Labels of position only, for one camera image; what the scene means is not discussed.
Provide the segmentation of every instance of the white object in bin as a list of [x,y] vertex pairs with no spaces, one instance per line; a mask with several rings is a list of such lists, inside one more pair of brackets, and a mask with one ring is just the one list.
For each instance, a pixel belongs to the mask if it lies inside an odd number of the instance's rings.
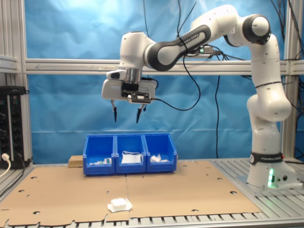
[[150,158],[150,162],[169,162],[169,160],[167,160],[167,159],[162,160],[161,155],[158,154],[157,157],[156,157],[155,155],[153,155],[153,156]]
[[141,163],[142,156],[139,152],[123,151],[122,154],[123,154],[122,164]]
[[112,158],[105,158],[103,161],[90,163],[90,165],[103,165],[103,164],[112,164]]
[[130,210],[133,207],[128,198],[117,198],[111,200],[111,203],[108,204],[108,209],[112,212]]
[[156,157],[155,155],[153,155],[151,158],[150,158],[150,162],[160,162],[161,161],[161,155],[158,154],[158,156]]

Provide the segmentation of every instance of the blue bin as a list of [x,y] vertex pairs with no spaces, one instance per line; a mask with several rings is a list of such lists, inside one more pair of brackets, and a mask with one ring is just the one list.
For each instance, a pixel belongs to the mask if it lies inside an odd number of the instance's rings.
[[[141,173],[147,172],[146,148],[142,134],[117,134],[116,141],[116,173]],[[139,152],[142,155],[141,163],[122,164],[123,151]]]
[[[147,172],[174,172],[176,171],[177,152],[171,135],[143,134],[147,148]],[[161,155],[162,160],[168,162],[150,162],[152,156]]]
[[[93,164],[110,158],[111,164]],[[115,136],[88,135],[83,153],[84,175],[107,175],[115,173]]]

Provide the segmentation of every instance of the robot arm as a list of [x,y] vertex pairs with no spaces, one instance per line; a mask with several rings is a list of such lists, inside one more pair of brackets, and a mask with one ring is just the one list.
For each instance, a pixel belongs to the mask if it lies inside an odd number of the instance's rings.
[[282,86],[278,43],[262,15],[241,18],[234,7],[224,5],[198,17],[191,31],[174,41],[155,43],[142,32],[125,34],[119,69],[107,73],[102,97],[111,100],[115,121],[115,100],[141,104],[138,122],[142,108],[155,99],[156,88],[154,81],[142,79],[142,68],[167,71],[183,55],[222,36],[229,45],[248,46],[251,51],[252,81],[257,94],[247,102],[252,127],[248,183],[262,189],[301,186],[280,152],[276,122],[289,116],[291,105]]
[[[185,54],[222,36],[230,45],[238,47],[264,44],[270,35],[270,26],[266,18],[257,14],[240,18],[236,9],[230,5],[204,13],[193,21],[188,33],[174,41],[155,43],[142,32],[129,32],[122,38],[119,69],[107,73],[102,97],[111,100],[115,120],[115,100],[141,104],[136,118],[138,121],[144,105],[155,98],[156,83],[141,79],[143,67],[158,71],[170,70]],[[258,79],[253,78],[255,84],[260,83]],[[273,80],[271,76],[264,78],[269,82]]]

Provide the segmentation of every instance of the blue curtain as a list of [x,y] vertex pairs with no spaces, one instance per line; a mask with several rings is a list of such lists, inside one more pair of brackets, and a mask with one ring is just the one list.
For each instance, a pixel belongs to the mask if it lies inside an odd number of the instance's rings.
[[[183,21],[194,0],[181,0]],[[120,42],[129,31],[146,31],[142,0],[25,0],[29,58],[119,59]],[[239,15],[265,15],[277,36],[281,57],[284,44],[277,14],[265,0],[198,0],[181,34],[202,13],[231,4]],[[145,0],[149,36],[155,41],[173,40],[179,15],[177,0]],[[223,38],[214,42],[226,54],[250,59],[248,47],[233,48]],[[189,76],[153,76],[159,81],[157,97],[179,107],[192,106],[198,90]],[[34,162],[66,163],[82,154],[88,134],[169,132],[180,159],[215,158],[217,76],[194,76],[201,100],[187,112],[163,103],[148,105],[135,123],[138,105],[101,98],[104,75],[29,75]],[[220,158],[248,157],[251,128],[247,99],[255,93],[250,80],[222,76],[218,91]]]

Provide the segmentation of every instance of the electrical panel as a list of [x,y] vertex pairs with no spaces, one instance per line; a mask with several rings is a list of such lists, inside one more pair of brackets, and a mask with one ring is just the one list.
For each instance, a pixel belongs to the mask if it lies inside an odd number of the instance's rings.
[[[23,168],[17,159],[19,153],[28,166],[30,159],[24,160],[24,144],[22,130],[21,96],[25,94],[23,87],[0,86],[0,156],[9,155],[13,169]],[[7,168],[8,164],[0,160],[0,168]]]

